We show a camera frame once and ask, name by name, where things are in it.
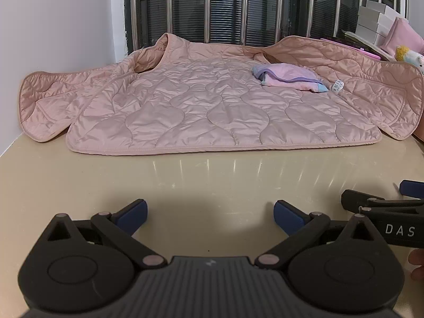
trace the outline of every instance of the pink folded cloth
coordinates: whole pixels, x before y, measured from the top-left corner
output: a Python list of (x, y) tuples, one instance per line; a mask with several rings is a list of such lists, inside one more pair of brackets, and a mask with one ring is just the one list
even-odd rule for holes
[(264, 86), (279, 86), (300, 91), (327, 92), (328, 88), (313, 71), (289, 63), (256, 65), (253, 74)]

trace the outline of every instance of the beige tabletop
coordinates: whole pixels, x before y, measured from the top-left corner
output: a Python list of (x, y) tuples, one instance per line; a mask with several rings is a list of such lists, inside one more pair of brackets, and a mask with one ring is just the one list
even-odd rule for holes
[[(396, 199), (403, 179), (424, 181), (424, 147), (413, 137), (329, 149), (123, 157), (73, 153), (64, 141), (21, 136), (0, 158), (0, 318), (26, 310), (18, 270), (59, 212), (86, 219), (140, 197), (149, 218), (134, 237), (166, 258), (253, 259), (286, 237), (273, 221), (278, 199), (342, 220), (350, 216), (340, 204), (344, 189)], [(393, 250), (406, 273), (396, 311), (423, 317), (424, 284), (409, 279), (410, 250)]]

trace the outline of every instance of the blue gripper pad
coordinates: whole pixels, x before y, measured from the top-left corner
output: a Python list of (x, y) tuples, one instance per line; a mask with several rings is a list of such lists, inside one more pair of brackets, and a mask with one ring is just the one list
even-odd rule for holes
[(311, 218), (286, 201), (279, 200), (274, 205), (274, 220), (284, 232), (292, 235), (310, 222)]
[(137, 199), (117, 213), (113, 214), (111, 221), (129, 235), (133, 235), (147, 220), (147, 203)]
[(424, 198), (424, 183), (413, 180), (402, 180), (399, 185), (399, 191), (404, 196)]

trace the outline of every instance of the stuffed animal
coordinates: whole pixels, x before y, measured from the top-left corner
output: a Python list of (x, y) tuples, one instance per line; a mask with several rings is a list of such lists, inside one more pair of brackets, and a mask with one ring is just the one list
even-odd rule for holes
[(424, 74), (424, 56), (412, 51), (407, 46), (401, 45), (396, 48), (395, 59), (413, 64)]

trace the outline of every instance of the white care label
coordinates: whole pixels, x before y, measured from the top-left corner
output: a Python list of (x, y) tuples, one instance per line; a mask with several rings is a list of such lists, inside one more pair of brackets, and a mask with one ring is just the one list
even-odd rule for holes
[(331, 92), (335, 93), (335, 94), (339, 94), (339, 92), (343, 89), (344, 87), (344, 82), (342, 80), (337, 80), (333, 87), (330, 89)]

